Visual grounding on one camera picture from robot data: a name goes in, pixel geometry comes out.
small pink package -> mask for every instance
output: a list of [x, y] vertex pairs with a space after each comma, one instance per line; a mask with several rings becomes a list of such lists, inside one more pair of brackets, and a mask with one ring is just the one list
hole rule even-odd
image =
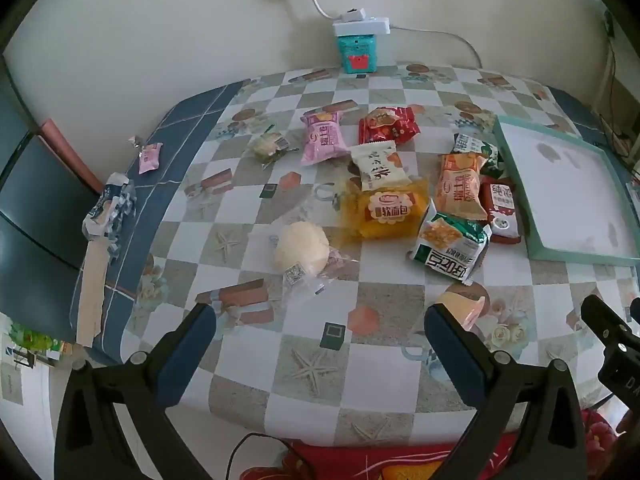
[[318, 112], [300, 117], [306, 125], [305, 151], [300, 161], [302, 166], [349, 154], [338, 126], [341, 115], [341, 112]]
[[138, 165], [140, 168], [139, 174], [158, 169], [160, 166], [160, 148], [162, 148], [162, 142], [154, 142], [142, 148]]

orange snack package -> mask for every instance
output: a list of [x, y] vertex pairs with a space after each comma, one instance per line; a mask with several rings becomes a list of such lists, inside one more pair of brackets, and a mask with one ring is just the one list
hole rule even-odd
[[340, 198], [342, 227], [358, 238], [415, 237], [428, 204], [426, 179], [370, 191], [349, 181]]
[[439, 212], [468, 220], [487, 219], [479, 198], [479, 172], [486, 160], [479, 153], [442, 156], [442, 171], [434, 200]]

checkered tablecloth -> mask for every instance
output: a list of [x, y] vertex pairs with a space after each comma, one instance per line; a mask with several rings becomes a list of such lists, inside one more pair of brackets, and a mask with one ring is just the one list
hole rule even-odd
[[[351, 146], [357, 144], [358, 120], [370, 110], [416, 105], [422, 132], [399, 147], [399, 156], [409, 174], [426, 176], [433, 185], [437, 154], [450, 151], [456, 131], [495, 142], [494, 114], [578, 133], [546, 87], [522, 78], [415, 63], [383, 66], [366, 76], [327, 71], [311, 80], [300, 79], [311, 72], [301, 70], [246, 82], [222, 113], [156, 232], [122, 338], [122, 359], [153, 348], [184, 319], [199, 293], [263, 278], [274, 320], [214, 340], [182, 402], [249, 430], [312, 444], [455, 440], [474, 411], [462, 403], [428, 344], [410, 333], [426, 306], [461, 285], [409, 261], [412, 238], [368, 240], [352, 249], [358, 263], [340, 280], [307, 303], [284, 309], [273, 246], [257, 234], [297, 202], [330, 197], [330, 183], [348, 161], [301, 167], [301, 153], [293, 152], [264, 170], [246, 147], [270, 124], [300, 142], [305, 111], [346, 100], [358, 105], [340, 122]], [[202, 192], [199, 183], [224, 170], [233, 174], [231, 189]], [[290, 172], [300, 175], [298, 186], [279, 186], [271, 198], [260, 198], [265, 184], [277, 184]], [[330, 200], [317, 206], [313, 220], [331, 239], [340, 229], [338, 212]], [[635, 270], [530, 261], [524, 242], [491, 244], [474, 281], [468, 293], [488, 301], [473, 330], [488, 348], [527, 364], [562, 358], [581, 402], [605, 394], [596, 379], [602, 345], [580, 320], [580, 304], [596, 293], [629, 320], [626, 307], [638, 294]], [[377, 311], [380, 330], [367, 336], [346, 330], [339, 350], [320, 348], [325, 324], [346, 326], [357, 306]], [[513, 422], [521, 415], [514, 413]]]

